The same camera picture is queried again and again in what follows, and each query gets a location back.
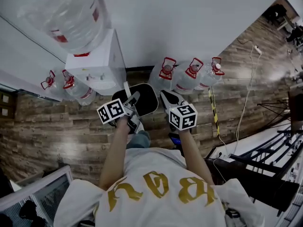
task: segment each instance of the metal railing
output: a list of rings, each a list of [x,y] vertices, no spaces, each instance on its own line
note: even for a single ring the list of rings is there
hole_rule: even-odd
[[[274,173],[273,177],[282,179],[303,150],[303,142],[301,140],[303,131],[297,131],[292,136],[288,129],[277,131],[277,135],[242,155],[231,154],[230,158],[261,170],[272,172]],[[289,151],[292,151],[292,155],[286,163],[281,167],[276,166]],[[258,156],[264,153],[266,156],[259,159]]]

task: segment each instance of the white t-shirt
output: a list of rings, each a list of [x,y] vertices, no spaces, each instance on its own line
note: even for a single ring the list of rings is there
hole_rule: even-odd
[[[108,191],[73,181],[60,202],[54,226],[76,226],[93,210],[97,227],[226,226],[219,195],[186,170],[180,151],[128,149],[124,172]]]

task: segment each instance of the power cord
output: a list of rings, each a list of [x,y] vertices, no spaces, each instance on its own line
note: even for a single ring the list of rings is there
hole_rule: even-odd
[[[258,53],[260,54],[259,57],[258,57],[258,60],[257,60],[257,65],[256,67],[254,68],[254,63],[253,63],[253,60],[252,60],[252,51],[253,50],[257,50]],[[255,75],[255,72],[259,66],[259,59],[262,55],[262,53],[260,53],[260,49],[258,49],[257,46],[252,46],[251,48],[251,51],[250,51],[250,61],[251,61],[251,78],[250,78],[250,83],[249,83],[249,88],[248,88],[248,91],[247,91],[247,95],[246,95],[246,99],[245,99],[245,104],[244,104],[244,108],[243,108],[243,111],[242,111],[242,114],[241,114],[241,117],[240,117],[240,120],[239,120],[239,123],[238,123],[238,127],[237,127],[237,130],[236,130],[236,138],[237,138],[237,143],[236,143],[236,147],[233,151],[233,154],[235,154],[236,152],[236,149],[237,149],[237,146],[238,146],[238,143],[239,143],[239,129],[240,129],[240,125],[241,125],[241,121],[242,121],[242,118],[243,118],[243,115],[244,115],[244,112],[245,112],[245,108],[246,108],[246,104],[247,104],[247,100],[248,100],[248,96],[250,94],[250,90],[251,90],[251,86],[252,86],[252,80],[254,78],[254,75]]]
[[[290,58],[290,52],[289,52],[289,50],[287,50],[287,57],[288,57],[290,63],[292,64],[292,66],[294,67],[294,71],[295,71],[295,72],[298,72],[297,68],[296,68],[296,67],[294,66],[294,64],[293,64],[292,59]]]
[[[246,44],[246,43],[248,43],[248,42],[252,42],[253,43],[253,41],[252,40],[247,40],[247,41],[245,41],[244,43],[242,43],[238,38],[237,38],[237,41],[240,43],[240,44]]]
[[[112,127],[117,128],[117,126],[116,126],[116,122],[112,123],[112,122],[110,121],[110,122],[108,122],[108,124],[109,124],[110,126],[112,126]]]
[[[214,99],[214,108],[217,109],[217,108],[216,108],[216,100],[215,100],[215,98],[214,98],[214,88],[213,88],[213,86],[212,86],[212,94],[213,94],[213,99]],[[218,138],[219,138],[219,140],[224,144],[225,150],[226,150],[226,155],[228,156],[228,150],[227,150],[226,144],[225,144],[224,141],[221,139],[220,134],[218,135]]]
[[[213,165],[214,167],[217,169],[218,173],[221,175],[221,177],[223,178],[223,180],[226,182],[225,178],[222,176],[221,172],[219,171],[219,169],[216,167],[216,165],[214,164],[214,162],[219,159],[219,157],[222,155],[221,152],[219,152],[219,156],[213,161]]]

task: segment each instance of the large water bottle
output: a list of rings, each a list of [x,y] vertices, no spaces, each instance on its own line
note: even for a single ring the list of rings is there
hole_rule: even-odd
[[[41,82],[41,87],[48,94],[61,97],[65,100],[71,100],[70,95],[68,95],[63,89],[64,84],[64,77],[62,77],[60,70],[54,69],[50,70],[49,76],[43,82]]]
[[[177,66],[175,91],[180,94],[191,94],[194,88],[199,85],[201,74],[198,72],[202,67],[203,62],[197,58],[194,58],[191,63],[187,61]]]
[[[80,105],[87,106],[94,101],[96,92],[93,89],[76,79],[68,73],[67,70],[63,70],[62,73],[65,78],[65,86],[63,89],[75,98]]]
[[[72,54],[91,52],[106,34],[107,12],[99,0],[36,0],[18,16]]]
[[[163,89],[169,91],[174,89],[175,85],[172,84],[172,78],[175,65],[176,61],[174,59],[165,57],[164,61],[159,62],[152,69],[148,84],[153,87],[157,96]]]
[[[211,87],[216,82],[220,81],[222,76],[225,74],[221,71],[221,58],[213,57],[213,62],[205,64],[201,70],[200,83],[195,90],[205,90]]]

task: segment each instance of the black metal stand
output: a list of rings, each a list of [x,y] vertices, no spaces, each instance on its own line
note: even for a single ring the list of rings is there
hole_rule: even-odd
[[[273,118],[270,122],[268,122],[268,123],[264,126],[264,128],[267,127],[267,126],[269,126],[268,128],[270,128],[270,126],[272,126],[272,125],[274,125],[274,124],[276,124],[276,123],[278,123],[278,122],[280,122],[280,121],[282,121],[282,120],[285,120],[285,119],[289,120],[289,122],[290,122],[290,113],[285,114],[285,115],[282,114],[286,109],[289,109],[289,105],[288,105],[288,100],[287,100],[287,99],[280,99],[280,100],[277,100],[276,103],[266,103],[266,104],[257,104],[257,105],[258,105],[258,106],[261,106],[261,107],[264,107],[264,108],[268,109],[269,111],[271,111],[271,112],[277,114],[275,118]],[[279,112],[276,112],[276,111],[274,111],[273,109],[271,109],[270,107],[271,107],[271,108],[278,108],[278,109],[282,109],[282,110],[279,111]],[[281,117],[281,119],[278,120],[277,122],[274,122],[274,123],[273,123],[273,121],[274,121],[277,117],[279,117],[279,116]]]
[[[205,161],[211,173],[216,177],[220,178],[219,170],[226,180],[237,178],[250,197],[280,211],[286,211],[297,193],[299,184],[284,181],[282,178],[303,151],[302,137],[303,130],[296,131],[294,138],[289,126],[282,131],[277,131],[275,136],[254,149],[239,156],[231,154],[230,158],[235,160],[233,162],[220,159],[216,159],[215,162],[211,159]],[[288,152],[291,152],[291,156],[281,165],[281,159]],[[244,164],[245,168],[239,167],[238,162]],[[246,165],[252,166],[253,170],[246,169]],[[273,173],[273,176],[263,174],[264,171]],[[281,192],[284,187],[287,193]],[[278,199],[278,195],[281,195],[283,200]]]

